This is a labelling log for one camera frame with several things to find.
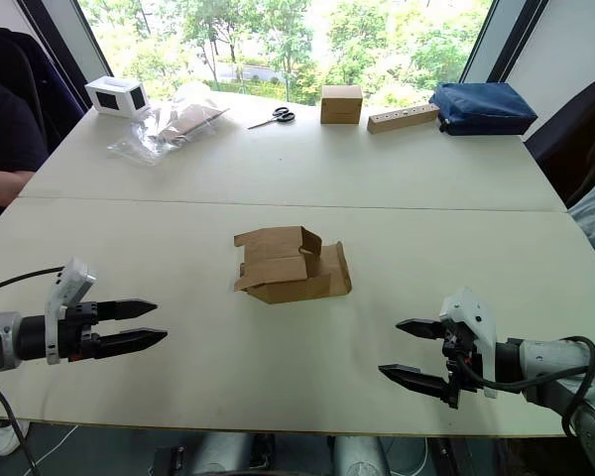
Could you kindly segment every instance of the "table surface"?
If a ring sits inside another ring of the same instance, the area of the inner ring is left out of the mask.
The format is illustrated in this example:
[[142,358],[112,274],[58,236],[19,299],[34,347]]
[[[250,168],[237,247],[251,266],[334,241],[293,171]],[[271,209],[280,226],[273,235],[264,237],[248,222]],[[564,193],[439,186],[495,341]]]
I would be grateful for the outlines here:
[[[302,224],[341,240],[354,289],[269,305],[234,293],[233,236]],[[81,423],[380,434],[561,434],[559,416],[522,396],[464,392],[459,411],[377,370],[402,363],[445,376],[440,343],[394,325],[437,318],[469,286],[499,340],[595,340],[595,253],[565,213],[252,206],[19,198],[0,220],[0,280],[79,256],[98,270],[87,298],[144,298],[133,322],[170,332],[101,361],[25,362],[0,374],[16,415]],[[0,291],[0,310],[44,309],[50,278]]]
[[383,134],[321,125],[319,108],[254,130],[281,102],[218,93],[231,109],[213,135],[149,168],[106,147],[128,129],[90,110],[23,196],[270,205],[565,211],[515,136],[451,137],[425,123]]

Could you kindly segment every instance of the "transparent plastic bag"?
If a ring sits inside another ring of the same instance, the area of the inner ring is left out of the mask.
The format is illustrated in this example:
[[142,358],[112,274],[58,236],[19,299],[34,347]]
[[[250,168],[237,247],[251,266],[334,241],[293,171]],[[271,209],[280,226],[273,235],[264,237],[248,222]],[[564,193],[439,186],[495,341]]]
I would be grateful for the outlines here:
[[227,109],[209,97],[205,84],[185,84],[172,101],[152,103],[150,109],[133,120],[124,137],[108,150],[134,162],[155,166],[171,151],[215,133],[215,119]]

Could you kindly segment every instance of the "wooden block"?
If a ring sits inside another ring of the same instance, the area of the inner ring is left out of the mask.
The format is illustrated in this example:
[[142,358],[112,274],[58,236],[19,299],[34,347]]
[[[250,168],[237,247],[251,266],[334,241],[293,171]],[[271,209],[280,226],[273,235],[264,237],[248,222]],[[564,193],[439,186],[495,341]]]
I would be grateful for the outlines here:
[[424,104],[398,111],[384,112],[368,118],[368,132],[378,134],[402,127],[413,126],[421,122],[433,121],[438,115],[438,107],[434,104]]
[[360,86],[321,86],[322,124],[359,124],[363,96]]

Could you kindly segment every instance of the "wooden bar with holes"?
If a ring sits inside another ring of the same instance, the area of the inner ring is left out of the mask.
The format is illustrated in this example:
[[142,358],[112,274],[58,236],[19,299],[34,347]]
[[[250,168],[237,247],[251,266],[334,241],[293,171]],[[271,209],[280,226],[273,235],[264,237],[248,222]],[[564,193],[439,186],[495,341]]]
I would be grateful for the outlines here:
[[438,107],[434,104],[408,107],[397,111],[384,112],[368,118],[368,132],[378,134],[402,127],[413,126],[421,122],[433,121],[438,115]]

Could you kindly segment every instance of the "navy blue pouch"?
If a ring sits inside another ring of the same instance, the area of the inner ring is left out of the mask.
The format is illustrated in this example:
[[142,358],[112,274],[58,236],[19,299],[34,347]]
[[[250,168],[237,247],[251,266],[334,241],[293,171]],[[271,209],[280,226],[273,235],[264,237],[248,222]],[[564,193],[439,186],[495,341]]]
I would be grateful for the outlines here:
[[441,83],[429,102],[440,108],[440,131],[452,136],[521,135],[537,119],[506,82]]

